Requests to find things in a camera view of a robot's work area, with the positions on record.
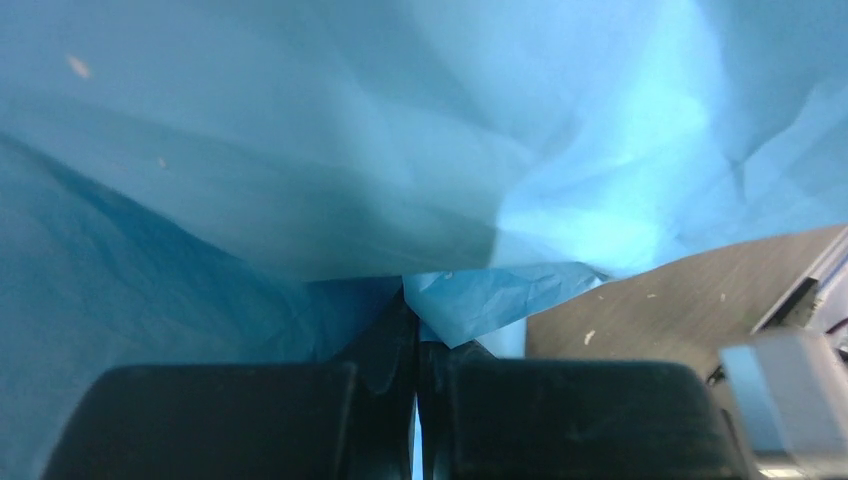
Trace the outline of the blue wrapping paper sheet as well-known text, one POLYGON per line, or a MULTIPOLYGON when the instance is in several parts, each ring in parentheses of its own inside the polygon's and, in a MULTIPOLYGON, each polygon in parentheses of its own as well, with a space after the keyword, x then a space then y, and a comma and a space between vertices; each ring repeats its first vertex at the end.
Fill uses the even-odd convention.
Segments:
POLYGON ((1 475, 130 363, 459 344, 847 220, 843 1, 5 1, 1 475))

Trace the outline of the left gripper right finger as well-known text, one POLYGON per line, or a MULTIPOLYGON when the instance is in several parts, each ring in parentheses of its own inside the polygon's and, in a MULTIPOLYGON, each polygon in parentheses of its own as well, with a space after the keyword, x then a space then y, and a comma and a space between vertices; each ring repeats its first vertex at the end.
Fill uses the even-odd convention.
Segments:
POLYGON ((688 366, 498 359, 419 348, 428 479, 745 479, 724 411, 688 366))

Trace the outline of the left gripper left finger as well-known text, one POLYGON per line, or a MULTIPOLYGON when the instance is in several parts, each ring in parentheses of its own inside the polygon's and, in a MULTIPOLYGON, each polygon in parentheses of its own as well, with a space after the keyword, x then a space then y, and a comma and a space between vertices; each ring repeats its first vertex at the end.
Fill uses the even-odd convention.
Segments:
POLYGON ((331 360, 112 369, 47 479, 407 479, 419 320, 401 296, 331 360))

